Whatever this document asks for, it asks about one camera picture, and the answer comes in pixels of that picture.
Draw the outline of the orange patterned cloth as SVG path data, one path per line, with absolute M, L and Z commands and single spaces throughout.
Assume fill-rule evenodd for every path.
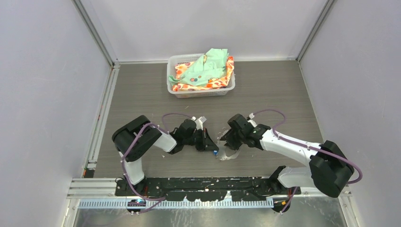
M 219 88 L 225 88 L 230 79 L 231 76 L 234 73 L 234 58 L 233 56 L 229 56 L 227 60 L 227 75 L 221 79 L 215 79 L 214 81 L 208 83 L 205 87 L 195 87 L 195 86 L 173 86 L 173 91 L 194 91 L 194 90 L 210 90 L 210 89 L 219 89 Z

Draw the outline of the perforated metal key plate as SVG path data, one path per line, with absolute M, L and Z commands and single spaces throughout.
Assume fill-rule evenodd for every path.
M 225 146 L 226 141 L 220 140 L 225 134 L 227 134 L 228 130 L 223 131 L 222 133 L 219 133 L 218 140 L 216 142 L 216 145 L 219 149 L 219 151 L 216 154 L 216 159 L 220 161 L 226 161 L 226 160 L 231 160 L 231 159 L 236 159 L 239 154 L 240 150 L 231 150 L 228 147 Z

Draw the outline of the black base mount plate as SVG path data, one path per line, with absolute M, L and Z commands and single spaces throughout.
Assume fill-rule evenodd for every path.
M 262 201 L 267 197 L 301 193 L 300 188 L 282 186 L 277 173 L 273 177 L 145 177 L 131 187 L 125 177 L 115 179 L 116 196 L 136 196 L 164 201 L 222 201 L 228 195 L 233 201 Z

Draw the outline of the green patterned cloth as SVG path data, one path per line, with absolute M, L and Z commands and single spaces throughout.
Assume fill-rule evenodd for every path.
M 168 76 L 168 81 L 173 86 L 205 87 L 227 75 L 228 57 L 228 49 L 211 48 L 193 62 L 178 64 L 175 74 Z

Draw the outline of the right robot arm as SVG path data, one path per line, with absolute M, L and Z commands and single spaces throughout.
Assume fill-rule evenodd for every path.
M 225 148 L 238 151 L 242 145 L 287 156 L 303 167 L 281 166 L 271 175 L 270 189 L 282 194 L 288 188 L 314 187 L 326 196 L 336 198 L 350 183 L 356 167 L 332 141 L 313 143 L 289 137 L 275 128 L 257 124 L 253 115 L 236 114 L 228 120 L 229 130 L 220 141 Z

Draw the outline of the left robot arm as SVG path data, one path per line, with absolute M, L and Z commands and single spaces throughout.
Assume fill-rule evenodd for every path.
M 123 175 L 128 181 L 127 190 L 134 196 L 144 192 L 145 174 L 141 158 L 151 147 L 175 154 L 184 146 L 194 146 L 197 151 L 211 151 L 217 154 L 218 146 L 203 127 L 205 121 L 204 116 L 189 116 L 179 127 L 168 131 L 141 115 L 114 132 L 112 142 L 121 156 Z

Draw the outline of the white perforated plastic basket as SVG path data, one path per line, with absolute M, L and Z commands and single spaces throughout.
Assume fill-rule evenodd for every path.
M 224 96 L 229 91 L 231 91 L 235 88 L 235 73 L 233 73 L 228 85 L 225 88 L 210 89 L 210 90 L 194 90 L 194 91 L 191 91 L 191 90 L 190 91 L 173 91 L 173 86 L 171 85 L 168 76 L 176 74 L 175 66 L 179 63 L 188 63 L 188 62 L 195 61 L 202 55 L 203 55 L 202 53 L 174 55 L 168 59 L 166 85 L 167 85 L 167 91 L 170 94 L 175 95 L 177 98 Z

